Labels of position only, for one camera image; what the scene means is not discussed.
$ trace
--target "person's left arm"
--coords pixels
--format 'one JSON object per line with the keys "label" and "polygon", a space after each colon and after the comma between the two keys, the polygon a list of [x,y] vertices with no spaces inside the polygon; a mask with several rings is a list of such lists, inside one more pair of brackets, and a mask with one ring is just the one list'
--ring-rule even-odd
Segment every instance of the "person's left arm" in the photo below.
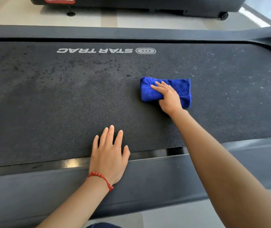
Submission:
{"label": "person's left arm", "polygon": [[[94,138],[89,173],[102,174],[112,186],[117,183],[128,163],[130,151],[121,145],[123,131],[120,130],[113,145],[114,126],[105,128],[98,147],[98,136]],[[58,207],[38,228],[82,228],[95,209],[109,192],[106,181],[98,176],[89,177],[84,184]]]}

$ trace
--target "forearm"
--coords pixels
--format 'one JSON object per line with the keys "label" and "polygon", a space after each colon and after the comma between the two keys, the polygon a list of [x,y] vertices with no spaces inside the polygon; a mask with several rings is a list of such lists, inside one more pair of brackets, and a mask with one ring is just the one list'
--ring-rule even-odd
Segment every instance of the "forearm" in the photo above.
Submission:
{"label": "forearm", "polygon": [[186,110],[171,115],[226,227],[270,227],[271,194]]}
{"label": "forearm", "polygon": [[105,180],[96,176],[89,177],[73,195],[38,227],[82,228],[108,191]]}

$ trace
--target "oval arrow logo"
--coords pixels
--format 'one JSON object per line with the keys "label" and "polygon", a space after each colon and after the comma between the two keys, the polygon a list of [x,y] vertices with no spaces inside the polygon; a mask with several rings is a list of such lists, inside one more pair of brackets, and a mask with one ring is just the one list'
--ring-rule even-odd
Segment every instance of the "oval arrow logo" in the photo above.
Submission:
{"label": "oval arrow logo", "polygon": [[138,54],[155,54],[156,50],[154,48],[137,48],[136,52]]}

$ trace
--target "person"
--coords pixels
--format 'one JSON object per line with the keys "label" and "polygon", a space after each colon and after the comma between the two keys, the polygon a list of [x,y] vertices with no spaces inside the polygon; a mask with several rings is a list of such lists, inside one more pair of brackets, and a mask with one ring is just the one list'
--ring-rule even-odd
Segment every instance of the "person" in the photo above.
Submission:
{"label": "person", "polygon": [[[271,193],[216,139],[181,107],[179,95],[164,82],[151,86],[163,94],[159,100],[179,129],[191,160],[209,199],[225,227],[271,227]],[[117,183],[127,166],[128,146],[121,153],[123,131],[113,144],[114,126],[93,140],[89,173],[103,174],[110,186]],[[90,176],[39,228],[81,228],[109,192],[106,180]],[[97,223],[91,227],[113,226]]]}

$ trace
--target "folded blue cloth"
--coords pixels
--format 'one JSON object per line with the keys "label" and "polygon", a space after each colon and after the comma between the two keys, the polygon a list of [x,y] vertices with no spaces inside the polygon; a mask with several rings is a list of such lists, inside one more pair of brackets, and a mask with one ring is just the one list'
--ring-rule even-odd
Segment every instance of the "folded blue cloth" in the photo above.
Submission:
{"label": "folded blue cloth", "polygon": [[163,95],[158,91],[152,89],[150,85],[156,86],[156,81],[161,83],[164,81],[166,84],[172,86],[178,93],[181,105],[183,108],[191,107],[191,80],[190,79],[156,79],[152,77],[142,77],[140,80],[141,86],[141,99],[142,101],[155,101],[163,99]]}

